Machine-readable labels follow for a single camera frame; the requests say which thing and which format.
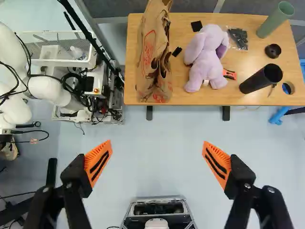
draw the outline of black cylinder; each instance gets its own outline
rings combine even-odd
[[[264,68],[250,76],[239,85],[239,90],[248,94],[281,81],[283,72],[274,63],[267,64]]]

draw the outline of green cylinder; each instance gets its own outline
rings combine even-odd
[[[277,9],[264,21],[256,31],[256,35],[265,38],[295,13],[294,7],[287,1],[278,3]]]

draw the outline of table leg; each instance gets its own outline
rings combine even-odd
[[[291,109],[291,110],[287,111],[284,115],[293,115],[293,114],[300,114],[300,113],[305,113],[305,107]]]
[[[146,120],[151,121],[153,119],[153,106],[146,106]]]
[[[230,120],[230,106],[222,106],[223,109],[223,121]]]

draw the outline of orange gripper pad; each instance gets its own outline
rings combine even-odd
[[[203,143],[202,156],[224,189],[231,172],[230,156],[206,141]]]
[[[100,144],[85,155],[85,171],[91,187],[95,185],[112,155],[110,140]]]

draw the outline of purple stuffed animal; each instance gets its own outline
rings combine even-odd
[[[228,47],[228,34],[218,25],[208,24],[194,36],[184,54],[184,63],[193,64],[189,73],[190,79],[184,86],[187,92],[199,91],[203,80],[209,80],[213,89],[227,85],[220,59]]]

